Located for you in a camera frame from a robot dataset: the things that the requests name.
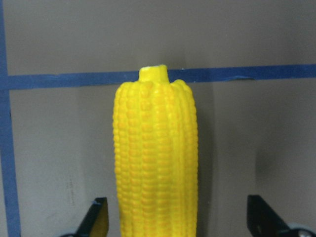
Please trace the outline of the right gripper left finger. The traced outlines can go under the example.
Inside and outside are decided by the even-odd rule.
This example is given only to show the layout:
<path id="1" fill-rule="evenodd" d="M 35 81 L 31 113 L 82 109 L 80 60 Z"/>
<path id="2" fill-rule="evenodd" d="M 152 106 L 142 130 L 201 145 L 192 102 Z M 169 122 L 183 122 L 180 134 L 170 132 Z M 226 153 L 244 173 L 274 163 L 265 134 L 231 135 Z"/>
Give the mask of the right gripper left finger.
<path id="1" fill-rule="evenodd" d="M 97 197 L 75 232 L 76 237 L 106 237 L 109 231 L 108 202 Z"/>

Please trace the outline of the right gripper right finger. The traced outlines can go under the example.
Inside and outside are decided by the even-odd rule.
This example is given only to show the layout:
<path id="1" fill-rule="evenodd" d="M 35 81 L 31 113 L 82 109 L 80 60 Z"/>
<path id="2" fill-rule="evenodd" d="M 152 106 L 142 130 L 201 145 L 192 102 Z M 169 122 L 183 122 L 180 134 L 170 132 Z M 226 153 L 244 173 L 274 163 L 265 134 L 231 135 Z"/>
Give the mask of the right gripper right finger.
<path id="1" fill-rule="evenodd" d="M 253 237 L 285 237 L 291 232 L 260 195 L 248 195 L 246 223 Z"/>

